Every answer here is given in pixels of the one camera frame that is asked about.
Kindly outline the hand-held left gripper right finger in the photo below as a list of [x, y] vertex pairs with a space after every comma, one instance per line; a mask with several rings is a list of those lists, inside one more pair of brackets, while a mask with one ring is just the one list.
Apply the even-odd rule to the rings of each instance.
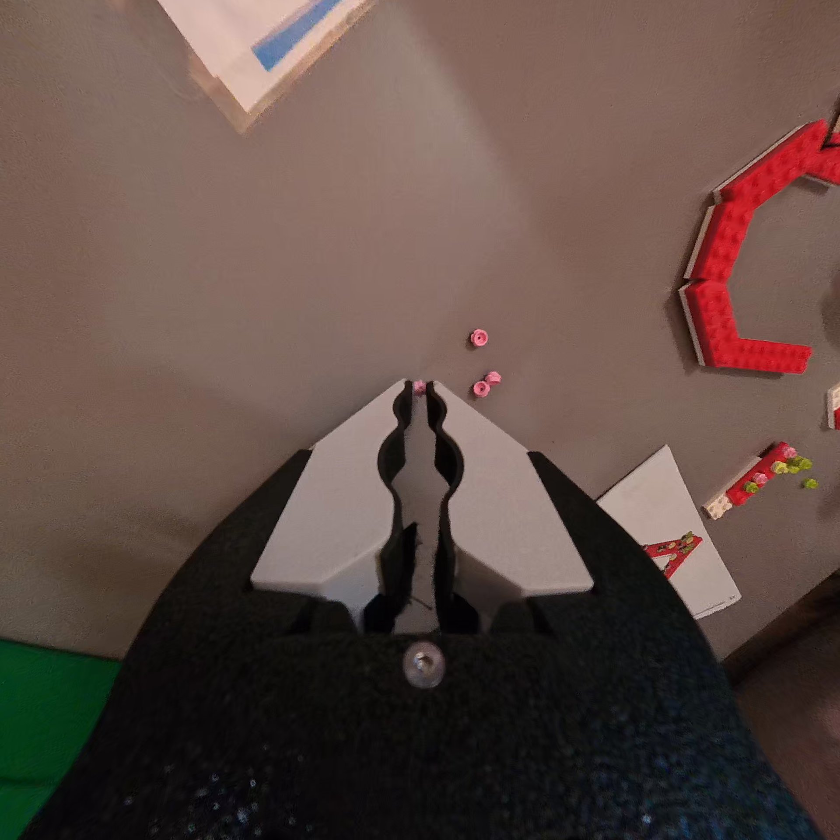
[[440, 630], [477, 634], [508, 604], [589, 592], [592, 576], [529, 451], [439, 382], [427, 386], [427, 421], [447, 485], [434, 566]]

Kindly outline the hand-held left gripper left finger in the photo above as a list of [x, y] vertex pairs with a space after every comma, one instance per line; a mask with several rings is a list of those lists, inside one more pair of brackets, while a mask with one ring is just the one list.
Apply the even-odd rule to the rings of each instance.
[[339, 602], [366, 633], [394, 630], [415, 565], [416, 527], [394, 488], [412, 413], [413, 384], [398, 381], [311, 447], [255, 589]]

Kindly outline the green plastic bin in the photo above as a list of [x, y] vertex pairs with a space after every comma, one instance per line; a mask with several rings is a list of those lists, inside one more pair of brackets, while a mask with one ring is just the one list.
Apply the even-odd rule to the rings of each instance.
[[1, 838], [19, 838], [102, 714], [118, 660], [1, 641]]

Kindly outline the white lego instruction leaflet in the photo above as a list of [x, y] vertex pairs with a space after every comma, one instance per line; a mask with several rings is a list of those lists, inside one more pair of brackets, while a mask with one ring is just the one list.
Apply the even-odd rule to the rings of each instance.
[[618, 481], [597, 504], [643, 547], [695, 619], [740, 601], [669, 446]]

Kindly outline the red lego strip with flowers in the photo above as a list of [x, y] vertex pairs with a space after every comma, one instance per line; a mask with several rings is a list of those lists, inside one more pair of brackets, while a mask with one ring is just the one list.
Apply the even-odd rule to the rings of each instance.
[[743, 470], [711, 497], [701, 510], [716, 521], [734, 508], [740, 508], [763, 493], [778, 477], [801, 476], [810, 479], [813, 462], [794, 446], [781, 441], [767, 447], [759, 457], [752, 458]]

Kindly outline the white booklet with blue print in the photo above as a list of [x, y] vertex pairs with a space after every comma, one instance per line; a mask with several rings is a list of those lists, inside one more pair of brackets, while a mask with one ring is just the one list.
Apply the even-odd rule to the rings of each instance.
[[185, 42], [187, 69], [246, 133], [375, 1], [160, 1]]

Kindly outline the red curved lego frame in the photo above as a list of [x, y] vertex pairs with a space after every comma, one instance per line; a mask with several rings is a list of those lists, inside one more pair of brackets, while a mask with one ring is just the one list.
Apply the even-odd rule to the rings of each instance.
[[700, 365], [725, 370], [802, 375], [805, 345], [743, 338], [729, 280], [756, 211], [795, 181], [839, 184], [838, 122], [806, 123], [717, 186], [688, 260], [679, 300]]

